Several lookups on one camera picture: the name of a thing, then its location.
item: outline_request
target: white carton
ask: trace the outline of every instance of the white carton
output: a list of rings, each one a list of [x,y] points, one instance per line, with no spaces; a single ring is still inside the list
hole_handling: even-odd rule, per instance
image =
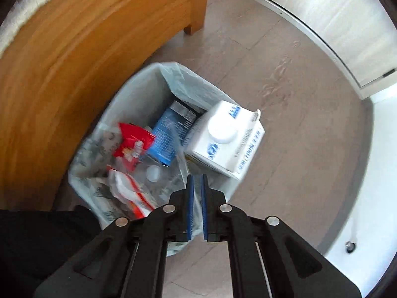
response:
[[[188,132],[185,153],[224,175],[241,180],[265,133],[261,112],[220,101]]]

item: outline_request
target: cabinet door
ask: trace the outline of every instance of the cabinet door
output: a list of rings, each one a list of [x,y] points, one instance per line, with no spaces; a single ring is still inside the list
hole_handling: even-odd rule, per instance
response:
[[[310,27],[361,86],[397,67],[397,30],[378,0],[272,0]]]

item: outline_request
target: translucent plastic bag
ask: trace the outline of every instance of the translucent plastic bag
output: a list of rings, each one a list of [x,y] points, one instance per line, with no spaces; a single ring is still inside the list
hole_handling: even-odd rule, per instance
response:
[[[220,89],[175,62],[153,63],[133,75],[113,98],[93,133],[80,146],[69,169],[69,183],[91,207],[102,228],[125,215],[104,178],[106,166],[111,163],[112,153],[121,141],[118,123],[153,126],[171,104],[172,94],[201,112],[209,110],[220,100],[236,104]],[[233,178],[192,162],[188,162],[188,166],[192,174],[207,173],[210,187],[222,191],[226,200],[238,187],[239,182]],[[195,187],[193,237],[202,232],[200,200],[200,188]],[[184,246],[183,243],[169,244],[167,255]]]

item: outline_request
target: white round lid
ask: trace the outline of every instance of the white round lid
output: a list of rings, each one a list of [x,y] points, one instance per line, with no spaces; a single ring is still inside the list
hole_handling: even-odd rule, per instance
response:
[[[208,122],[208,132],[217,143],[229,143],[237,135],[236,120],[228,113],[215,114]]]
[[[155,183],[160,179],[160,174],[160,167],[154,164],[146,169],[146,178],[152,183]]]

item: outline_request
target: plastic bag liner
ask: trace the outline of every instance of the plastic bag liner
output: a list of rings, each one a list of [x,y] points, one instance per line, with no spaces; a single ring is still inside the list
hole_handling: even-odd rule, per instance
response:
[[[125,216],[104,178],[112,153],[121,142],[118,123],[153,126],[174,99],[172,94],[198,110],[207,111],[220,100],[237,104],[219,88],[179,63],[153,63],[133,75],[113,98],[93,133],[84,140],[69,169],[69,183],[96,214],[102,228]],[[222,191],[227,201],[238,187],[239,181],[209,168],[195,165],[190,168],[192,174],[207,173],[210,187]],[[200,185],[196,184],[193,237],[202,232],[200,201]],[[185,245],[169,243],[167,255],[175,254]]]

